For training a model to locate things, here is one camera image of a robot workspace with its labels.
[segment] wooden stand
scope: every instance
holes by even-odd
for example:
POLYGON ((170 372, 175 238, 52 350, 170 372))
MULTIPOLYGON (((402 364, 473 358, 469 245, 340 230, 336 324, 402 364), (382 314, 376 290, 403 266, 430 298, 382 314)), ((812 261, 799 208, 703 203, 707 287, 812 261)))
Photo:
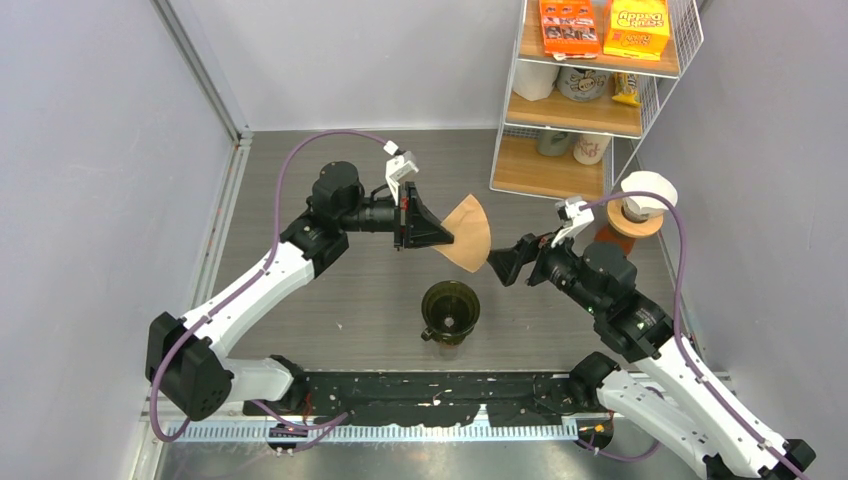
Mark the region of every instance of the wooden stand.
POLYGON ((663 216, 660 215, 637 223, 624 216, 623 208, 624 200, 621 199, 607 203, 609 223, 598 230, 598 233, 595 234, 595 241, 615 243, 624 250, 625 255, 630 255, 637 239, 650 237, 660 230, 663 216))

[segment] yellow snack box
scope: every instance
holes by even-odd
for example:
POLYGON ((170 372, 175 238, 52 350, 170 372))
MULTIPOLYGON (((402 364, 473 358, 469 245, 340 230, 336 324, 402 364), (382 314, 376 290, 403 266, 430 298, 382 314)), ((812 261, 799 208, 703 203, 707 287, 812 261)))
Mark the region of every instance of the yellow snack box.
POLYGON ((609 0, 604 53, 659 61, 671 35, 666 0, 609 0))

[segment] white container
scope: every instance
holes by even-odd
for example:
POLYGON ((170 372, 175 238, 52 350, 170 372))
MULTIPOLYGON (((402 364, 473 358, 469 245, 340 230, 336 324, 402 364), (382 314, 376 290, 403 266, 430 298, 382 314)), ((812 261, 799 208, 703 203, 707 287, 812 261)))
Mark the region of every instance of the white container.
POLYGON ((512 91, 535 102, 548 98, 554 91, 559 67, 547 63, 518 62, 512 80, 512 91))
POLYGON ((557 77, 557 88, 576 102, 588 102, 609 91, 609 80, 610 72, 562 67, 557 77))
POLYGON ((574 159, 583 165, 594 165, 604 158, 612 137, 595 133, 581 133, 574 143, 574 159))

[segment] yellow snack bag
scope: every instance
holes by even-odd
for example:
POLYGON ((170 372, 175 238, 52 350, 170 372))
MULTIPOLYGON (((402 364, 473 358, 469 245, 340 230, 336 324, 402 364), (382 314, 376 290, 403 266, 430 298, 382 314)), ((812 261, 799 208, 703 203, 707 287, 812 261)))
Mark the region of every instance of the yellow snack bag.
POLYGON ((604 53, 659 61, 671 36, 666 0, 609 0, 604 53))
POLYGON ((632 73, 616 73, 615 95, 612 96, 612 99, 616 102, 630 105, 631 107, 641 107, 642 101, 639 99, 639 87, 636 85, 636 75, 632 73))

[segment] gray wall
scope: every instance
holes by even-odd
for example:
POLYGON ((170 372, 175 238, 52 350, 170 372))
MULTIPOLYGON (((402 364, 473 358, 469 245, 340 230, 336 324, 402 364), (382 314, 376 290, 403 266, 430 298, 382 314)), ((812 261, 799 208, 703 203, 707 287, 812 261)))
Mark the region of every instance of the gray wall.
POLYGON ((639 153, 680 191, 706 358, 813 445, 813 478, 845 477, 846 17, 842 0, 712 3, 706 43, 639 153), (798 25, 813 27, 790 34, 798 25))
POLYGON ((0 71, 0 470, 119 478, 232 147, 148 1, 4 2, 0 71))
POLYGON ((254 130, 496 127, 523 4, 174 1, 254 130))

